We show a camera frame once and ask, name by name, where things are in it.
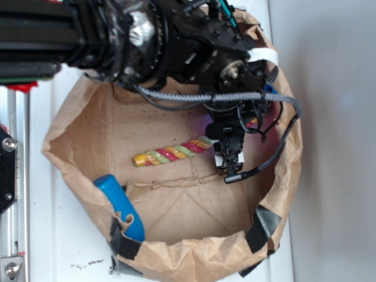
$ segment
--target screw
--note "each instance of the screw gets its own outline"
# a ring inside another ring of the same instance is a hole
[[[8,276],[11,280],[15,278],[18,275],[19,272],[19,266],[15,263],[9,263],[5,267],[5,274]]]
[[[230,69],[229,71],[229,77],[232,79],[237,79],[239,77],[238,69]]]
[[[240,39],[241,39],[241,36],[239,34],[235,35],[234,37],[235,42],[239,42]]]
[[[17,148],[17,142],[13,138],[5,138],[2,142],[2,148],[6,152],[13,152]]]

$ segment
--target black metal plate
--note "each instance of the black metal plate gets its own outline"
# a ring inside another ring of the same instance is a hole
[[[13,152],[4,150],[2,142],[6,138],[11,137],[0,127],[0,214],[2,214],[16,198],[16,150]]]

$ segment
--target paper bag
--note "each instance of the paper bag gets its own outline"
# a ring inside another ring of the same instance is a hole
[[[236,12],[241,28],[257,44],[272,48],[258,22]],[[292,96],[280,72],[277,91]],[[164,92],[197,93],[198,87],[169,79]],[[278,104],[264,118],[277,117]],[[263,143],[247,135],[244,171],[275,152],[294,109],[288,105]],[[179,145],[204,134],[211,122],[198,106],[182,112],[157,109],[116,85],[82,77],[66,98],[43,143],[44,155],[111,243],[117,259],[160,281],[216,281],[237,271],[248,274],[276,251],[297,187],[302,152],[300,122],[293,127],[279,160],[257,176],[227,185],[214,163],[213,149],[191,159],[134,167],[132,157]],[[116,176],[145,226],[146,241],[125,237],[121,222],[93,181]]]

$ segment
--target multicolored candy stick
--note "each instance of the multicolored candy stick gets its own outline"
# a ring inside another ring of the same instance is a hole
[[[133,158],[133,164],[136,167],[140,167],[174,162],[175,160],[193,157],[197,153],[201,153],[212,147],[213,143],[208,137],[200,136],[181,145],[151,150],[145,154],[137,155]]]

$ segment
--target blue plastic handle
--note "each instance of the blue plastic handle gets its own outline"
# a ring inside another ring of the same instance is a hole
[[[137,214],[135,208],[128,199],[127,195],[125,195],[124,190],[114,175],[104,175],[95,180],[94,184],[104,192],[109,201],[112,203],[115,212],[121,212],[121,219],[123,222],[126,222],[126,218],[129,214],[133,215],[133,223],[128,227],[127,231],[125,232],[125,236],[135,241],[144,241],[145,230],[143,228],[140,216]]]

